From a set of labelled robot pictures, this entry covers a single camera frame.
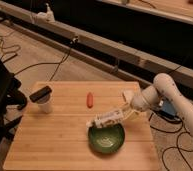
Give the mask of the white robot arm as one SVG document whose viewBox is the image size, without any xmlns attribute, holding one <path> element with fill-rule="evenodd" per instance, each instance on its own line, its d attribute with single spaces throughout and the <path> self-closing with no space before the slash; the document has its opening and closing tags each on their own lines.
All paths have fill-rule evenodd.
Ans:
<svg viewBox="0 0 193 171">
<path fill-rule="evenodd" d="M 179 91 L 173 78 L 166 73 L 157 74 L 150 86 L 135 93 L 121 109 L 145 112 L 158 107 L 162 99 L 167 99 L 172 104 L 193 137 L 193 104 Z"/>
</svg>

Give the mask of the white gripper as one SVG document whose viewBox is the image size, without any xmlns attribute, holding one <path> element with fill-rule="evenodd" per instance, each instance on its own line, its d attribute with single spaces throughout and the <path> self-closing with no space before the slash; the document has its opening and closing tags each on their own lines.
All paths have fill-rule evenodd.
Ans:
<svg viewBox="0 0 193 171">
<path fill-rule="evenodd" d="M 130 104 L 126 103 L 120 107 L 120 111 L 122 113 L 121 121 L 135 119 L 139 115 L 138 111 L 144 112 L 150 109 L 154 103 L 154 95 L 147 89 L 136 93 Z"/>
</svg>

